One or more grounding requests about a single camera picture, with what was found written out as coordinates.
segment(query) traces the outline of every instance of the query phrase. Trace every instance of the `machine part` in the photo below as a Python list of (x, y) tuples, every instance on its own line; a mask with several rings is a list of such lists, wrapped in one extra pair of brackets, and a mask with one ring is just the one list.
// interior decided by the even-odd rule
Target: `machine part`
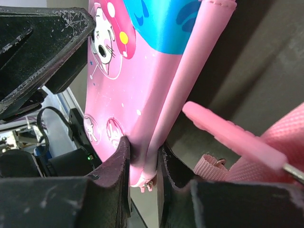
[(83, 148), (49, 159), (47, 167), (58, 177), (86, 176), (94, 169)]
[(41, 171), (29, 152), (8, 150), (0, 153), (0, 177), (41, 177)]
[(47, 84), (52, 91), (71, 83), (86, 58), (73, 57), (75, 70), (65, 66), (66, 61), (73, 54), (82, 55), (76, 51), (95, 22), (78, 8), (0, 7), (0, 16), (0, 119), (11, 121), (41, 107), (32, 106), (30, 98), (52, 76), (54, 81)]
[[(129, 166), (130, 144), (124, 137), (116, 153), (90, 173), (89, 178), (0, 179), (0, 225), (124, 228), (131, 204)], [(144, 227), (144, 222), (136, 226)]]
[(97, 168), (102, 162), (86, 136), (83, 116), (76, 108), (70, 110), (69, 122), (71, 126), (69, 128), (70, 138), (75, 142), (77, 147), (85, 148), (88, 157), (91, 158), (90, 161), (92, 165)]
[(304, 192), (295, 185), (204, 181), (166, 143), (158, 158), (161, 228), (304, 226)]

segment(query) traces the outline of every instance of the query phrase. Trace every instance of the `white background wall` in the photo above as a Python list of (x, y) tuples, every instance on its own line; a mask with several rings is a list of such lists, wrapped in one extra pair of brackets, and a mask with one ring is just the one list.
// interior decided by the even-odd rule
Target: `white background wall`
[(0, 0), (0, 6), (47, 7), (47, 0)]

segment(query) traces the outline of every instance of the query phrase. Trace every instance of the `pink bag seam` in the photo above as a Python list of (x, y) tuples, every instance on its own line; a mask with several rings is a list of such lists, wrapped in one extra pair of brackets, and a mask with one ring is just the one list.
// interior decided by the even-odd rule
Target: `pink bag seam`
[(235, 7), (231, 7), (230, 5), (226, 5), (226, 4), (215, 2), (215, 1), (203, 0), (202, 2), (211, 3), (211, 4), (216, 5), (216, 6), (229, 8), (230, 10), (235, 10)]

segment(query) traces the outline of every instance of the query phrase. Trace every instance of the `pink fabric loop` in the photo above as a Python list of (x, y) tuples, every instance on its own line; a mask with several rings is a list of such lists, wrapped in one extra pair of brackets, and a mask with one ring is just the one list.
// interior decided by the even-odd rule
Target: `pink fabric loop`
[(217, 159), (211, 155), (204, 154), (194, 168), (194, 173), (209, 181), (224, 181), (228, 170), (221, 164), (215, 166)]
[[(304, 170), (304, 103), (271, 126), (261, 136), (261, 140), (284, 153), (291, 165)], [(294, 179), (284, 171), (278, 175), (265, 165), (247, 160), (245, 157), (241, 157), (229, 171), (226, 171), (223, 178), (220, 175), (222, 170), (212, 166), (216, 159), (209, 156), (203, 155), (194, 169), (196, 174), (206, 180), (294, 183)]]

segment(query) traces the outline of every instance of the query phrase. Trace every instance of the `cartoon cat face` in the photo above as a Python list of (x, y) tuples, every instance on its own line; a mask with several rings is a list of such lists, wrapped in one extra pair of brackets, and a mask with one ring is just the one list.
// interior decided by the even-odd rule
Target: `cartoon cat face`
[(92, 51), (98, 55), (103, 70), (109, 73), (109, 63), (114, 55), (112, 41), (115, 41), (112, 25), (101, 8), (96, 9), (96, 28), (92, 37)]
[(85, 118), (84, 122), (85, 122), (85, 130), (88, 132), (88, 134), (93, 134), (94, 133), (94, 130), (93, 130), (94, 125), (92, 124), (91, 119), (90, 118)]

